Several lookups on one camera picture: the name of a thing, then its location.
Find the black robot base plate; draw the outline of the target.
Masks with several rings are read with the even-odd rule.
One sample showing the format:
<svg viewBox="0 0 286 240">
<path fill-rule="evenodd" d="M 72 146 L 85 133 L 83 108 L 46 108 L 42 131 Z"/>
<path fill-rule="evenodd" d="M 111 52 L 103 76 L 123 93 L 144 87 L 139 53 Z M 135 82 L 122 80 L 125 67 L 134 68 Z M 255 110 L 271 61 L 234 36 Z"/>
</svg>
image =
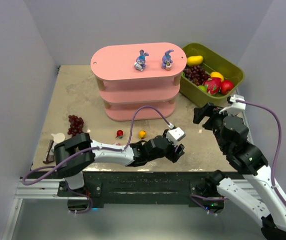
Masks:
<svg viewBox="0 0 286 240">
<path fill-rule="evenodd" d="M 88 172 L 84 186 L 72 190 L 58 181 L 57 195 L 67 197 L 70 211 L 103 208 L 112 205 L 188 205 L 218 212 L 223 197 L 216 190 L 225 177 L 215 172 Z"/>
</svg>

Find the purple bunny toy blue ears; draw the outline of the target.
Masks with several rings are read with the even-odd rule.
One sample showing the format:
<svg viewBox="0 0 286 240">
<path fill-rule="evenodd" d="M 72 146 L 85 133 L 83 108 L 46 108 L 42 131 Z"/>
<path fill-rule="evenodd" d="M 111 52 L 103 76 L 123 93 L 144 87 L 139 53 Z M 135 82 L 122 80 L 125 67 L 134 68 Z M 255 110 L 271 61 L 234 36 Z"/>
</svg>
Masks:
<svg viewBox="0 0 286 240">
<path fill-rule="evenodd" d="M 143 49 L 139 51 L 140 55 L 136 58 L 134 63 L 134 68 L 138 71 L 143 71 L 146 67 L 146 57 L 149 56 L 148 52 L 145 52 Z"/>
</svg>

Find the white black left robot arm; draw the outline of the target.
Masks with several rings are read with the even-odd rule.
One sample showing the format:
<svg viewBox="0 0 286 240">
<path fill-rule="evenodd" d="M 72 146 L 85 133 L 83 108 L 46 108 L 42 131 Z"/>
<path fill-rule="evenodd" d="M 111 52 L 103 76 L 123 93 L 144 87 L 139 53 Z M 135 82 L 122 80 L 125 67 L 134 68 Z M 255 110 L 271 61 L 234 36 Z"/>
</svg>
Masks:
<svg viewBox="0 0 286 240">
<path fill-rule="evenodd" d="M 78 190 L 85 186 L 82 171 L 93 163 L 139 167 L 160 158 L 175 163 L 184 154 L 184 145 L 179 143 L 184 137 L 185 133 L 178 127 L 148 141 L 119 146 L 100 143 L 81 133 L 54 147 L 57 174 L 68 188 Z"/>
</svg>

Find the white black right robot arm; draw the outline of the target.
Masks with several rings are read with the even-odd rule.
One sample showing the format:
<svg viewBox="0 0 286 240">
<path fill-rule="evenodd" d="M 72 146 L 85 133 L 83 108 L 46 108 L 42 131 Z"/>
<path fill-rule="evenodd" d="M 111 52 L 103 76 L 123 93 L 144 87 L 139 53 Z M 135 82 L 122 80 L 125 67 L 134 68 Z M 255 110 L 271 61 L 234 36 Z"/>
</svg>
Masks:
<svg viewBox="0 0 286 240">
<path fill-rule="evenodd" d="M 261 150 L 248 141 L 249 129 L 236 115 L 235 104 L 218 107 L 212 103 L 194 108 L 193 123 L 208 120 L 203 128 L 213 132 L 218 146 L 229 164 L 254 188 L 255 198 L 220 170 L 197 185 L 200 199 L 229 199 L 260 226 L 268 240 L 286 240 L 286 194 L 278 185 L 271 166 Z"/>
</svg>

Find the purple bunny toy with cup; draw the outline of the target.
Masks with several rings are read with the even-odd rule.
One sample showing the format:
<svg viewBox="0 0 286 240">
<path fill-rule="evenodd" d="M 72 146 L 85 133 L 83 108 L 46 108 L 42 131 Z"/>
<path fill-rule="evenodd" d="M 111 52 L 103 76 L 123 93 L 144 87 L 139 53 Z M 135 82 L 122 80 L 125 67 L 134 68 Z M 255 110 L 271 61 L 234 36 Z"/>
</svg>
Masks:
<svg viewBox="0 0 286 240">
<path fill-rule="evenodd" d="M 172 53 L 173 51 L 174 51 L 173 49 L 169 49 L 165 51 L 162 57 L 162 66 L 161 66 L 162 69 L 169 71 L 172 68 L 173 61 L 172 61 L 170 53 Z"/>
</svg>

